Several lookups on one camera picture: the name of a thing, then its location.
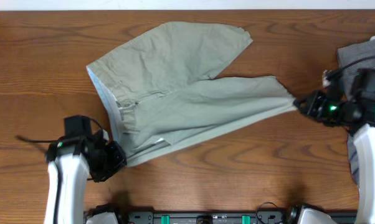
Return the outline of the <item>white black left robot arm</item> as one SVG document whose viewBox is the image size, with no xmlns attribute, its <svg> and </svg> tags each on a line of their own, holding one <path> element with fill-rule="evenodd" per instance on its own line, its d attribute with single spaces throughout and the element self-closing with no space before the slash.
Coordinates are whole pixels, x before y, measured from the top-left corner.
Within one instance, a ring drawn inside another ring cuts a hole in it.
<svg viewBox="0 0 375 224">
<path fill-rule="evenodd" d="M 49 194 L 44 223 L 122 222 L 120 213 L 108 205 L 84 212 L 88 180 L 104 182 L 127 165 L 121 146 L 110 141 L 102 127 L 93 133 L 92 121 L 82 115 L 65 118 L 65 135 L 49 144 Z"/>
</svg>

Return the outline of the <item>khaki green shorts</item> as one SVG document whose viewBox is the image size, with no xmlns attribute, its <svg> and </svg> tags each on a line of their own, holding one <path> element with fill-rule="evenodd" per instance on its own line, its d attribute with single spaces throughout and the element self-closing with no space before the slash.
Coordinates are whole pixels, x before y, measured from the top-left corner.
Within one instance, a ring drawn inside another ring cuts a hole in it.
<svg viewBox="0 0 375 224">
<path fill-rule="evenodd" d="M 293 111 L 273 76 L 221 77 L 251 43 L 241 27 L 167 22 L 87 65 L 128 165 Z"/>
</svg>

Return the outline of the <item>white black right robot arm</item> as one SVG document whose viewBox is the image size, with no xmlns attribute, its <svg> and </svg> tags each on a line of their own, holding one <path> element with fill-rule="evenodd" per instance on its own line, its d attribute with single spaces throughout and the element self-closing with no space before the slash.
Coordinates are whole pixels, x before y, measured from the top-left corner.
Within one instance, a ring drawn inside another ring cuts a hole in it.
<svg viewBox="0 0 375 224">
<path fill-rule="evenodd" d="M 325 126 L 348 129 L 358 158 L 359 207 L 356 223 L 375 223 L 375 69 L 360 68 L 343 99 L 339 71 L 326 74 L 327 91 L 315 90 L 293 104 L 299 112 Z"/>
</svg>

